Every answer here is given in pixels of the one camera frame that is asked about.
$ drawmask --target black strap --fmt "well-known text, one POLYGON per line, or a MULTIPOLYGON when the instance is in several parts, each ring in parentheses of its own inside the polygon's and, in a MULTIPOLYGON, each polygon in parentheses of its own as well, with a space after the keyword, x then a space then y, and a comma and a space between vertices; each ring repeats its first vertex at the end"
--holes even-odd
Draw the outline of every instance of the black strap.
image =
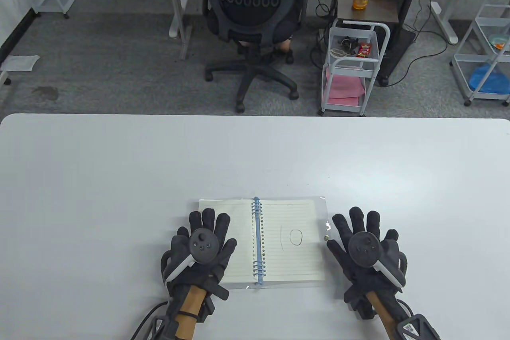
POLYGON ((190 318, 194 318, 195 320, 198 320, 198 316, 197 315, 193 315, 193 313, 189 313, 189 312, 185 312, 185 311, 179 311, 177 312, 178 315, 184 315, 184 316, 189 316, 190 318))

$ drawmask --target gray carpet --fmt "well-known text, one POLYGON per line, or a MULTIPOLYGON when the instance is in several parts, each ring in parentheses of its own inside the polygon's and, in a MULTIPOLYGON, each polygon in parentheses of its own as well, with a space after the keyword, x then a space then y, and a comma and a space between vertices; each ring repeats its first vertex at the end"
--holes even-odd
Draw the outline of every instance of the gray carpet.
MULTIPOLYGON (((315 7, 313 1, 309 9, 315 7)), ((462 1, 454 16, 471 18, 481 1, 462 1)), ((190 0, 192 13, 198 13, 199 4, 200 0, 190 0)), ((408 22, 413 22, 418 9, 415 0, 408 22)), ((167 34, 170 12, 168 0, 77 0, 69 20, 59 14, 44 14, 13 52, 38 54, 41 59, 33 72, 11 74, 13 85, 0 90, 0 116, 17 112, 234 114, 240 75, 215 74, 213 82, 206 83, 203 68, 207 61, 235 58, 235 45, 218 41, 202 17, 188 16, 194 25, 192 43, 188 59, 179 61, 180 44, 169 40, 167 34)), ((417 25, 421 26, 427 16, 425 9, 417 25)), ((286 88, 257 78, 245 99, 246 114, 316 115, 320 71, 308 57, 315 40, 315 23, 312 20, 295 35, 294 65, 275 65, 298 83, 299 100, 290 101, 286 88)), ((425 29, 437 30, 435 21, 430 19, 425 29)), ((443 48, 439 37, 422 34, 390 82, 400 79, 414 58, 443 48)), ((499 101, 463 106, 448 65, 454 51, 455 47, 448 47, 440 56, 417 61, 398 85, 376 87, 366 114, 508 118, 510 110, 499 101)))

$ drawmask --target wooden forearm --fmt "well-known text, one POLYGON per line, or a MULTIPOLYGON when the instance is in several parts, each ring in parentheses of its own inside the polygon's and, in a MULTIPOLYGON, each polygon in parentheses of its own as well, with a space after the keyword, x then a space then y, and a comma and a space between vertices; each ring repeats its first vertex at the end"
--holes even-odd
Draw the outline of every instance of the wooden forearm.
POLYGON ((395 329, 397 328, 397 322, 394 318, 391 317, 388 310, 382 305, 381 300, 379 300, 379 297, 374 291, 368 292, 366 294, 366 297, 370 304, 374 307, 375 311, 381 318, 381 322, 384 325, 384 328, 386 329, 386 333, 388 333, 388 337, 390 340, 395 340, 395 329))
MULTIPOLYGON (((206 291, 200 289, 194 285, 191 286, 191 289, 186 296, 186 300, 184 300, 184 304, 180 308, 182 312, 188 312, 193 315, 198 315, 200 308, 202 307, 202 303, 206 298, 206 291)), ((179 328, 177 329, 177 333, 175 336, 184 340, 193 339, 193 333, 195 332, 196 318, 192 318, 191 316, 186 315, 177 315, 175 318, 179 323, 179 328)))

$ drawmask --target blue spiral binding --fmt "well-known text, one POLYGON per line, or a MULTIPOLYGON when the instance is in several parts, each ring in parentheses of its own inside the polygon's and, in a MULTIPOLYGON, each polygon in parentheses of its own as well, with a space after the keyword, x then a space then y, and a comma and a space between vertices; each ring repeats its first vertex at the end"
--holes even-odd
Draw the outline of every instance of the blue spiral binding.
POLYGON ((262 247, 264 245, 264 239, 261 238, 261 235, 263 235, 261 232, 264 227, 263 224, 261 224, 263 218, 262 204, 257 197, 253 198, 251 213, 255 215, 255 236, 257 238, 257 260, 253 261, 253 276, 257 276, 257 284, 262 285, 264 284, 264 276, 266 276, 266 262, 264 261, 266 250, 262 247))

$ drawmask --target notebook page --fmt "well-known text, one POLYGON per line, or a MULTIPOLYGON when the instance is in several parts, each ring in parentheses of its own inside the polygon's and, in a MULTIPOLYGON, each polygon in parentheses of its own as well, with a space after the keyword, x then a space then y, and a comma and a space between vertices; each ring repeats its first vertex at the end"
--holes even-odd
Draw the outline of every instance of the notebook page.
POLYGON ((264 281, 324 280, 317 215, 313 200, 261 201, 264 281))
POLYGON ((233 252, 222 283, 253 283, 253 229, 251 221, 251 199, 240 200, 200 200, 198 210, 213 208, 216 217, 225 212, 230 216, 226 240, 235 238, 237 246, 233 252))

